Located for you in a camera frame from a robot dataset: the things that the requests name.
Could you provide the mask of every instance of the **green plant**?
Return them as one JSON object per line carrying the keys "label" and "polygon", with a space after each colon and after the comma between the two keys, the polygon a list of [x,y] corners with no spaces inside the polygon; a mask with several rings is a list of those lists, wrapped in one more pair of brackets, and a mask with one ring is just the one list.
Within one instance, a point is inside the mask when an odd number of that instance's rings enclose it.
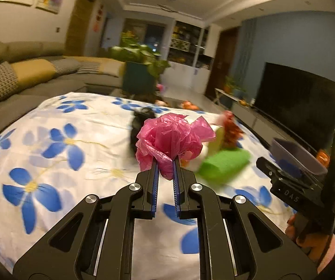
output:
{"label": "green plant", "polygon": [[233,78],[232,75],[226,76],[226,85],[230,86],[232,90],[238,89],[240,91],[245,92],[245,89],[243,87],[236,84],[235,79]]}
{"label": "green plant", "polygon": [[158,60],[161,54],[154,52],[145,44],[138,44],[137,38],[131,33],[122,33],[120,46],[109,49],[108,57],[122,62],[135,62],[147,66],[149,74],[159,78],[170,64],[165,60]]}

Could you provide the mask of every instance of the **wooden door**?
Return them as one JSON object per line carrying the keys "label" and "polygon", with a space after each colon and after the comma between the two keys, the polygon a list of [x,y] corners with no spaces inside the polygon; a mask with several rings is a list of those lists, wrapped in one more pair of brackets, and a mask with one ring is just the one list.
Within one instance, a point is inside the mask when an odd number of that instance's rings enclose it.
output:
{"label": "wooden door", "polygon": [[205,96],[213,100],[215,98],[215,88],[223,89],[226,82],[233,57],[235,55],[236,42],[239,28],[222,31],[219,37],[217,52],[213,63],[213,69],[206,87]]}
{"label": "wooden door", "polygon": [[77,0],[66,33],[65,54],[83,56],[86,35],[95,0]]}

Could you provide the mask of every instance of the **potted plant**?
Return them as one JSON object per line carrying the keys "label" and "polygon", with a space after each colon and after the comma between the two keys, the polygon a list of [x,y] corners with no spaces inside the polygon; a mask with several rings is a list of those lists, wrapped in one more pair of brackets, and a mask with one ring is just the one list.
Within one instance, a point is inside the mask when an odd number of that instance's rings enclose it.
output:
{"label": "potted plant", "polygon": [[245,90],[236,84],[233,76],[226,76],[226,84],[224,85],[223,90],[238,99],[243,99],[245,95]]}
{"label": "potted plant", "polygon": [[230,95],[232,93],[232,88],[234,85],[235,85],[235,80],[233,79],[233,77],[226,76],[226,82],[223,87],[224,92]]}
{"label": "potted plant", "polygon": [[155,91],[159,76],[170,64],[158,60],[161,54],[144,44],[130,32],[122,33],[120,46],[113,46],[108,57],[126,62],[122,89],[131,94],[150,94]]}

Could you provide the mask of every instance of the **bed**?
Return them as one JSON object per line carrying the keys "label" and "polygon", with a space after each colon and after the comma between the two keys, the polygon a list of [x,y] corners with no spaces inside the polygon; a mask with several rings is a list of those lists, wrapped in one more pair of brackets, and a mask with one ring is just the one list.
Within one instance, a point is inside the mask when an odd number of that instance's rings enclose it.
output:
{"label": "bed", "polygon": [[[0,261],[14,263],[88,194],[115,194],[140,171],[129,148],[133,109],[150,107],[157,116],[173,112],[193,122],[216,114],[185,111],[97,94],[68,93],[44,101],[0,135]],[[239,146],[249,165],[216,189],[226,197],[243,194],[281,230],[293,214],[273,196],[256,160],[272,156],[245,127]],[[196,220],[179,220],[173,185],[159,178],[154,220],[136,220],[132,279],[199,279]]]}

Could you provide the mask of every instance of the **gray bowl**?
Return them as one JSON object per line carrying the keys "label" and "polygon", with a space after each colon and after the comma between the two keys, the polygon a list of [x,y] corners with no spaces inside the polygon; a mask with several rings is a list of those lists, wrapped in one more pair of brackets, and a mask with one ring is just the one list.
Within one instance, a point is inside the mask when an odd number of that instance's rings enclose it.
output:
{"label": "gray bowl", "polygon": [[293,167],[288,167],[290,165],[310,174],[319,181],[323,181],[327,174],[328,170],[312,154],[295,142],[275,138],[272,140],[269,151],[282,170],[294,177],[296,173],[293,172]]}

